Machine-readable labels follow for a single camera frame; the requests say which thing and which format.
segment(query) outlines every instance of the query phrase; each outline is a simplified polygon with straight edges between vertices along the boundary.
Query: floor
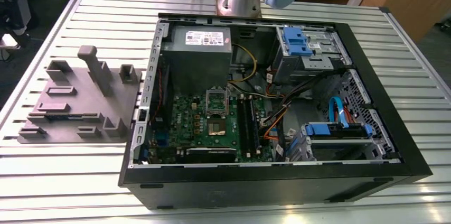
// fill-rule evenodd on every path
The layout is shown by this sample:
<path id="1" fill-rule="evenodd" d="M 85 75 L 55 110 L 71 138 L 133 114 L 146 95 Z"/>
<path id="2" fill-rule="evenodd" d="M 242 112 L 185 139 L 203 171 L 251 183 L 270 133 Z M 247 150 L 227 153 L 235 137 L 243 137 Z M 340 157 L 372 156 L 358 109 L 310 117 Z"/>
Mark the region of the floor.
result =
<path id="1" fill-rule="evenodd" d="M 33 9 L 39 19 L 38 27 L 30 30 L 30 34 L 34 38 L 30 46 L 26 49 L 13 52 L 10 59 L 0 62 L 0 108 L 15 89 L 42 42 L 65 9 L 67 1 L 69 0 L 31 1 Z M 442 78 L 451 86 L 451 30 L 445 33 L 440 31 L 438 27 L 434 27 L 418 46 Z"/>

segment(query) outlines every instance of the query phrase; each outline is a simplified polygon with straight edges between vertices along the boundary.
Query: blue plastic latch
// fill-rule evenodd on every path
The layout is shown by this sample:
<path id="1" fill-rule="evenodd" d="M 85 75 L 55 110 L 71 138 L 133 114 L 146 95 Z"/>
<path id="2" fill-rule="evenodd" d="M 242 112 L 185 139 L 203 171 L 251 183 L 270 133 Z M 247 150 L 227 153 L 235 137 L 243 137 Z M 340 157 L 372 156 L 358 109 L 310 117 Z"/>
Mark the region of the blue plastic latch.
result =
<path id="1" fill-rule="evenodd" d="M 298 27 L 283 28 L 283 38 L 287 44 L 289 55 L 298 55 L 310 57 L 313 50 L 307 45 L 307 37 Z"/>
<path id="2" fill-rule="evenodd" d="M 372 136 L 373 136 L 373 126 L 369 125 L 369 124 L 366 124 L 366 125 L 365 125 L 365 129 L 366 129 L 369 138 L 372 138 Z"/>
<path id="3" fill-rule="evenodd" d="M 311 124 L 315 135 L 332 135 L 332 130 L 328 124 Z"/>
<path id="4" fill-rule="evenodd" d="M 306 125 L 306 132 L 307 136 L 311 136 L 314 134 L 311 125 Z"/>
<path id="5" fill-rule="evenodd" d="M 287 153 L 290 153 L 290 151 L 294 149 L 295 145 L 298 144 L 298 141 L 299 141 L 298 138 L 295 138 L 294 141 L 293 141 L 291 144 L 290 144 Z"/>

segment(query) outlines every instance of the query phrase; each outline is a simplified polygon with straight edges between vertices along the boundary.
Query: motherboard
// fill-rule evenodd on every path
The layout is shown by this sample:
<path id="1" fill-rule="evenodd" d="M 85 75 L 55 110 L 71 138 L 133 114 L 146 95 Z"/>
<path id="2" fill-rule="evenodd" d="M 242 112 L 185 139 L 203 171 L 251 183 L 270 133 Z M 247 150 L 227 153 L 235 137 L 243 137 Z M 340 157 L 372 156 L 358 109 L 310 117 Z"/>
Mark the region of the motherboard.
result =
<path id="1" fill-rule="evenodd" d="M 253 103 L 253 114 L 243 114 L 243 103 Z M 271 144 L 249 137 L 246 117 L 254 117 L 255 123 L 267 115 L 265 100 L 253 96 L 227 97 L 218 93 L 201 96 L 175 95 L 171 128 L 169 133 L 157 133 L 157 145 L 151 156 L 153 163 L 178 163 L 181 151 L 221 151 L 235 157 L 233 162 L 271 162 Z"/>

